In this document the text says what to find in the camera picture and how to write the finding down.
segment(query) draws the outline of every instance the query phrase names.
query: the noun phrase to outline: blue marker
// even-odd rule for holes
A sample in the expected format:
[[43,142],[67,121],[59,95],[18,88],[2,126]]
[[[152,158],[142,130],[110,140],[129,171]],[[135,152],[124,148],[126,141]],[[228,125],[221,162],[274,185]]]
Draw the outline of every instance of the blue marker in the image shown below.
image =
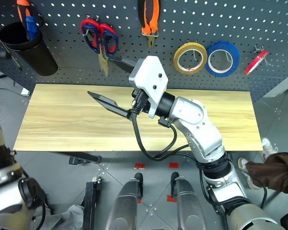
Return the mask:
[[38,33],[38,26],[36,20],[32,16],[26,16],[25,21],[27,22],[27,29],[30,35],[30,40],[33,40]]

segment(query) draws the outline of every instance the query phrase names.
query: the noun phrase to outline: white sneaker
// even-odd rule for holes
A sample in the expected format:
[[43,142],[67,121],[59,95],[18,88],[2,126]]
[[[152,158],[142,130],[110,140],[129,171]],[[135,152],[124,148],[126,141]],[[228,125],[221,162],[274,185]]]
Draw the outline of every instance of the white sneaker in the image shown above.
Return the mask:
[[[246,168],[246,163],[247,163],[247,162],[249,162],[247,159],[242,158],[242,157],[239,158],[239,159],[238,159],[238,167],[239,167],[240,169],[244,170],[244,171],[248,171],[247,168]],[[243,174],[244,174],[245,177],[246,177],[246,180],[247,180],[247,182],[248,182],[248,185],[249,185],[250,189],[260,189],[260,187],[254,185],[251,177],[250,177],[248,174],[245,174],[245,173],[243,173]]]
[[264,150],[260,151],[259,154],[261,158],[263,159],[263,161],[265,162],[270,155],[277,153],[278,148],[273,147],[268,138],[263,138],[261,140],[261,143],[263,145]]

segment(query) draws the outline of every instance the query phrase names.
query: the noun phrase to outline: yellow tape roll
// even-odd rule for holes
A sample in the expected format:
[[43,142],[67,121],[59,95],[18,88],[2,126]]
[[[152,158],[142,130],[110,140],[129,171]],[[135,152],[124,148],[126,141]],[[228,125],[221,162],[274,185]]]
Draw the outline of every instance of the yellow tape roll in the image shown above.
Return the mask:
[[[185,52],[188,52],[190,50],[191,51],[195,50],[199,52],[202,56],[202,60],[197,66],[194,66],[193,68],[185,68],[180,65],[179,59]],[[206,61],[207,61],[207,52],[206,52],[205,47],[203,47],[201,44],[196,43],[196,42],[188,42],[188,43],[183,44],[178,50],[176,50],[175,55],[174,55],[175,69],[178,72],[184,73],[184,74],[194,74],[194,73],[199,72],[205,66]]]

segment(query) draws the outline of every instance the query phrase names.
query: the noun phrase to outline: gray floor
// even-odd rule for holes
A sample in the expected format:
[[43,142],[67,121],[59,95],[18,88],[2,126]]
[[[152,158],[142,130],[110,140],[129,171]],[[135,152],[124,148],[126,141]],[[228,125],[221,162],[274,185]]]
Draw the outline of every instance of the gray floor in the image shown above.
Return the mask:
[[[21,91],[21,86],[9,78],[0,79],[0,87],[15,92]],[[22,118],[29,99],[13,92],[0,90],[0,124],[3,128],[6,144],[13,148]],[[262,98],[254,104],[257,123],[262,137],[268,137],[279,151],[288,151],[288,92],[276,98]],[[136,162],[144,163],[141,170],[144,175],[144,197],[138,205],[138,229],[177,229],[176,204],[167,202],[170,194],[170,176],[174,169],[168,167],[170,161],[178,162],[178,172],[185,176],[193,185],[202,204],[207,229],[224,229],[222,218],[213,211],[204,200],[199,188],[198,170],[194,163],[176,156],[162,162],[152,162],[139,152],[103,152],[107,162],[86,165],[69,165],[68,157],[49,152],[18,152],[16,160],[27,173],[37,179],[47,194],[50,206],[55,213],[65,211],[71,204],[79,204],[84,197],[85,183],[93,176],[102,177],[102,192],[100,204],[96,212],[96,229],[104,229],[105,221],[122,185],[133,177]],[[233,158],[246,157],[255,162],[261,162],[257,152],[234,152]],[[249,198],[260,204],[262,190],[250,190],[246,186]],[[288,213],[288,195],[280,193],[265,210],[276,221]]]

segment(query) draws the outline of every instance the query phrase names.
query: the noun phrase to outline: blue tape roll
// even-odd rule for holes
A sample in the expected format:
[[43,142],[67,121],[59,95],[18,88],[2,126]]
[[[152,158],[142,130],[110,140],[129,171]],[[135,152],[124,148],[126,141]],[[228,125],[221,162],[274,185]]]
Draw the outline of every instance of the blue tape roll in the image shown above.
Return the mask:
[[[228,54],[231,55],[231,66],[228,69],[225,70],[217,70],[215,69],[210,62],[210,57],[211,55],[215,52],[215,51],[219,51],[219,50],[224,50],[227,51]],[[233,72],[236,71],[239,62],[240,62],[240,54],[238,49],[229,42],[216,42],[214,44],[212,44],[211,46],[209,46],[209,48],[207,49],[207,55],[208,55],[208,60],[207,63],[205,65],[206,70],[216,76],[216,77],[226,77],[230,74],[232,74]]]

